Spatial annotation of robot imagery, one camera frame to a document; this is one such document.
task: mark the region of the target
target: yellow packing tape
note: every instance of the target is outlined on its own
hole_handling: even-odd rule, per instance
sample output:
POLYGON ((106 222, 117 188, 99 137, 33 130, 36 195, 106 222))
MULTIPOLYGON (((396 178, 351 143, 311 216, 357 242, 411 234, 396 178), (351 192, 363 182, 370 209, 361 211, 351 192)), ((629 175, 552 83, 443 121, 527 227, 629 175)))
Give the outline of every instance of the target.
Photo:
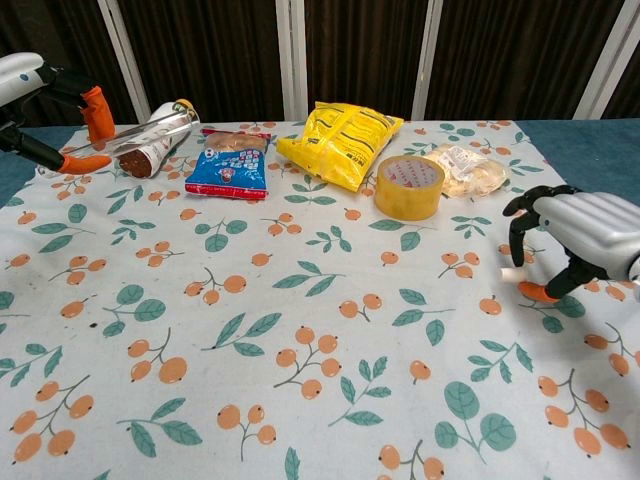
POLYGON ((376 206, 398 220, 424 220, 438 209, 444 171, 436 162, 402 155, 378 167, 376 206))

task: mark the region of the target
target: robotic hand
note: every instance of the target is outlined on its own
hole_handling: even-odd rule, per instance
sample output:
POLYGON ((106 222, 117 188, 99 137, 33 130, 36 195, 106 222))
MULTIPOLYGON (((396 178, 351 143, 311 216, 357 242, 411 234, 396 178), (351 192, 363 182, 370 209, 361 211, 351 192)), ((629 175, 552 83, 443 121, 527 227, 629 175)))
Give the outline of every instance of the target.
POLYGON ((106 155, 82 160, 61 155, 55 149, 18 129, 24 121, 22 104, 37 94, 82 109, 89 127, 89 139, 98 142, 112 137, 115 126, 102 90, 86 77, 54 68, 35 53, 14 53, 0 58, 0 149, 61 173, 93 172, 109 164, 106 155))
POLYGON ((546 286, 521 282, 533 300, 553 303, 593 278, 631 281, 640 301, 640 207, 609 193, 586 193, 568 185, 539 186, 514 198, 502 212, 512 216, 509 246, 516 267, 524 262, 527 230, 542 225, 564 247, 569 266, 546 286))

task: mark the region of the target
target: yellow chip bag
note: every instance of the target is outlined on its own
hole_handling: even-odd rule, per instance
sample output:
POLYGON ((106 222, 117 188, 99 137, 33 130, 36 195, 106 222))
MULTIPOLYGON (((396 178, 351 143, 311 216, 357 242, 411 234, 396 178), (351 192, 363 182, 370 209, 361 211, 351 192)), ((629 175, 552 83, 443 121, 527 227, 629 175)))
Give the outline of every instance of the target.
POLYGON ((302 138, 279 138, 276 150, 309 173, 356 192, 403 123, 370 108, 316 102, 302 138))

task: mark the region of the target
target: snack bag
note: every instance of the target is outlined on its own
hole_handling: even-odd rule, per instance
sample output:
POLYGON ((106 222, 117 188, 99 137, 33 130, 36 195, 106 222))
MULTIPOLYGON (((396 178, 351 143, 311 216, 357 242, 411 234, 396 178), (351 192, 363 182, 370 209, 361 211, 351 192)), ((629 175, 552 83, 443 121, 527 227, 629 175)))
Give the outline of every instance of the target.
POLYGON ((484 197, 500 188, 507 179, 507 171, 501 163, 465 148, 445 143, 425 157, 438 162, 444 170, 442 193, 448 197, 484 197))
POLYGON ((264 155, 270 134, 223 132, 203 128, 205 150, 185 180, 187 192, 262 200, 267 196, 264 155))
POLYGON ((277 151, 327 182, 358 191, 404 120, 347 103, 316 102, 302 138, 279 138, 277 151))

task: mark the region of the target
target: dark curtain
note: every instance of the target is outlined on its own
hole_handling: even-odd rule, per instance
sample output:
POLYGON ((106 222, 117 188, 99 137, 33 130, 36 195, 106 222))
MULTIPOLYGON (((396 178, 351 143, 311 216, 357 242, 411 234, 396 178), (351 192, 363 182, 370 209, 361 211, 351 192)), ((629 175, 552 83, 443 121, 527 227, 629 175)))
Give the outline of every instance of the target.
POLYGON ((309 109, 347 102, 411 117, 427 0, 305 0, 309 109))
POLYGON ((425 118, 572 118, 622 3, 445 1, 425 118))
POLYGON ((640 43, 602 115, 602 118, 625 117, 640 117, 640 43))
POLYGON ((206 122, 282 120, 274 0, 121 0, 151 109, 186 98, 206 122))
MULTIPOLYGON (((1 0, 0 57, 17 52, 35 52, 51 65, 88 75, 102 85, 114 120, 136 123, 97 2, 1 0)), ((28 126, 83 123, 79 110, 39 97, 24 113, 28 126)))

